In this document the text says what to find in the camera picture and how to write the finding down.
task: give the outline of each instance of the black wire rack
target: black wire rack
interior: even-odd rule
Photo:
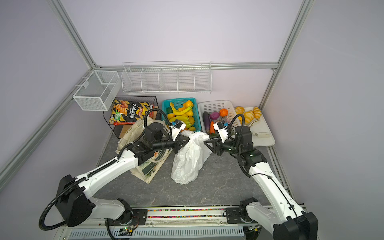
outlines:
[[[128,102],[133,101],[133,102],[139,102],[139,103],[151,103],[153,105],[153,108],[159,106],[156,96],[115,97],[115,99],[117,99],[119,101],[128,101]],[[105,122],[110,127],[110,129],[116,135],[116,137],[118,139],[120,139],[119,136],[120,136],[120,133],[121,133],[124,125],[113,125],[113,124],[109,123],[109,119],[111,118],[111,113],[112,113],[112,106],[113,106],[113,102],[112,102],[111,106],[109,107],[109,110],[103,112],[103,117],[104,117]],[[156,115],[156,120],[161,120],[161,114],[158,113]]]

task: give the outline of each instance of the vent grille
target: vent grille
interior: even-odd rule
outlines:
[[[191,238],[191,237],[239,237],[244,236],[243,227],[163,227],[138,228],[132,236],[118,236],[119,228],[112,230],[116,238]],[[73,229],[70,239],[109,239],[106,229]]]

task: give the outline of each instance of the teal plastic basket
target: teal plastic basket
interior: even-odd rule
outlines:
[[[195,98],[174,98],[174,99],[164,100],[163,111],[167,113],[167,108],[170,107],[170,103],[173,103],[176,109],[182,108],[183,103],[185,103],[188,100],[191,100],[193,103],[192,111],[193,111],[193,118],[195,119],[195,123],[192,125],[192,127],[196,128],[194,132],[200,132],[201,123],[200,123],[199,111],[197,110],[197,103]]]

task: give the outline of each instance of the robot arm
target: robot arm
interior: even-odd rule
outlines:
[[[244,120],[242,114],[238,114],[235,118],[238,116]],[[284,189],[273,174],[266,158],[253,147],[252,133],[244,123],[235,128],[235,138],[228,139],[228,129],[232,123],[229,125],[224,121],[215,123],[214,128],[218,131],[220,139],[207,140],[204,144],[219,156],[223,152],[228,152],[237,159],[243,173],[259,184],[274,209],[272,212],[264,208],[255,198],[241,201],[239,212],[242,220],[245,222],[255,220],[276,240],[315,240],[318,229],[315,215],[312,212],[306,213]]]
[[[185,146],[189,138],[179,136],[185,124],[180,120],[172,123],[167,120],[167,123],[170,127],[170,134],[164,130],[163,124],[153,122],[146,126],[146,119],[144,119],[143,133],[138,139],[125,145],[117,157],[75,178],[70,175],[63,177],[60,180],[56,197],[40,216],[40,229],[52,230],[64,224],[74,227],[91,218],[110,218],[117,220],[120,224],[129,223],[133,212],[127,202],[123,199],[114,201],[96,199],[93,195],[122,173],[153,157],[156,151],[173,149],[177,153]],[[53,226],[46,226],[45,217],[53,205],[57,207],[64,221]]]

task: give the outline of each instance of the wire mesh basket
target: wire mesh basket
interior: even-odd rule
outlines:
[[[158,108],[159,107],[159,104],[157,102],[157,98],[155,96],[115,97],[114,99],[117,99],[120,101],[124,100],[124,101],[129,101],[129,102],[134,101],[134,102],[140,102],[140,103],[150,103],[152,105],[152,108]],[[109,127],[111,128],[113,133],[116,135],[116,137],[118,139],[120,139],[123,136],[121,131],[124,130],[124,127],[126,125],[113,125],[113,123],[111,123],[109,121],[109,119],[111,117],[111,113],[112,113],[112,107],[113,106],[111,103],[109,110],[103,112],[103,117],[104,117],[105,122],[109,125]],[[161,120],[161,116],[162,116],[161,113],[157,112],[156,117],[152,116],[152,118],[154,118],[155,120]]]
[[[123,63],[122,90],[137,93],[210,93],[209,61]]]
[[[74,93],[73,99],[82,110],[108,111],[120,88],[117,71],[94,70]]]

